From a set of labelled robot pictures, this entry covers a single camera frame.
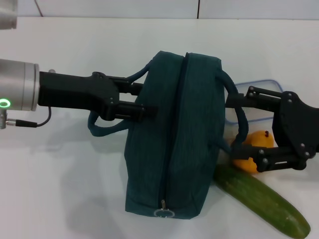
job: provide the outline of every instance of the teal bag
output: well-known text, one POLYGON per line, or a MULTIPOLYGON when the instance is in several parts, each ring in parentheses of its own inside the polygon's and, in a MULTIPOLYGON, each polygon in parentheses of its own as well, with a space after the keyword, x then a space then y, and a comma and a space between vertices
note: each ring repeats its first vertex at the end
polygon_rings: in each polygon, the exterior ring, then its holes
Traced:
MULTIPOLYGON (((219 149, 231 152, 223 139, 224 87, 229 93, 238 91, 215 57, 159 52, 143 70, 127 79, 133 82, 146 72, 136 103, 157 106, 155 119, 123 120, 102 128, 95 125, 98 115, 91 112, 88 127, 94 136, 129 129, 125 147, 127 212, 191 219, 202 209, 219 149)), ((233 147, 248 134, 243 110, 235 111, 239 132, 233 147)))

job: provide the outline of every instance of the plastic container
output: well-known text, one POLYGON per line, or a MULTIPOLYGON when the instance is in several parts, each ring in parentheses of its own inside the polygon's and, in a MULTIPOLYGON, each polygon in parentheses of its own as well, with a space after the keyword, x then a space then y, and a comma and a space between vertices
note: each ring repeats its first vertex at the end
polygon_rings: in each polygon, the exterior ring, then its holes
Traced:
MULTIPOLYGON (((283 92, 281 85, 275 80, 260 80, 260 81, 251 81, 245 83, 236 84, 239 93, 247 94, 248 88, 250 86, 263 88, 266 90, 283 92)), ((227 99, 228 93, 225 91, 225 100, 227 99)), ((263 120, 272 120, 274 113, 269 111, 263 111, 255 108, 245 108, 243 110, 246 114, 248 123, 258 122, 263 120)), ((226 123, 227 124, 238 124, 237 115, 235 110, 232 108, 226 108, 226 123)))

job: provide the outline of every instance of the white table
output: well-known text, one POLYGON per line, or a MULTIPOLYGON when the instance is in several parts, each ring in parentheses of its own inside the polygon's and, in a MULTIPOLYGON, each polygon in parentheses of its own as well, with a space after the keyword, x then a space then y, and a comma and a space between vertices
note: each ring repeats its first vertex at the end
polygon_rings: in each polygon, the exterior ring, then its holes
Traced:
MULTIPOLYGON (((0 31, 0 58, 39 63, 42 71, 128 76, 160 50, 196 52, 222 59, 235 82, 276 79, 315 107, 318 47, 319 21, 19 18, 18 30, 0 31)), ((9 116, 41 122, 47 108, 9 116)), ((94 138, 87 116, 87 111, 53 109, 44 127, 0 132, 0 238, 286 238, 215 187, 200 216, 190 221, 125 212, 126 132, 94 138)), ((250 126, 271 129, 270 122, 250 126)), ((302 212, 312 227, 308 239, 317 239, 318 160, 309 160, 304 171, 258 177, 302 212)))

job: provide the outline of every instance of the green cucumber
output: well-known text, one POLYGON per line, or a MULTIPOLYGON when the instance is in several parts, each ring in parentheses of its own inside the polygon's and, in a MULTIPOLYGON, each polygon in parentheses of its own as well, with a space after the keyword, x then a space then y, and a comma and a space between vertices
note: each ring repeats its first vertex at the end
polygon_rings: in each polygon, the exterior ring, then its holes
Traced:
POLYGON ((270 187, 228 165, 217 165, 214 172, 216 185, 243 203, 285 235, 304 239, 310 225, 303 215, 270 187))

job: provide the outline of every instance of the green led ring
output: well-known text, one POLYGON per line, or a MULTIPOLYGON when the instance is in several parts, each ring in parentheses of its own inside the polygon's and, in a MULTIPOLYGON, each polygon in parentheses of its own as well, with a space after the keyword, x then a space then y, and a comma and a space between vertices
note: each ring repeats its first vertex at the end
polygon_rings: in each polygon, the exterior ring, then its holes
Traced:
POLYGON ((8 108, 10 107, 11 102, 7 99, 0 99, 0 108, 8 108))

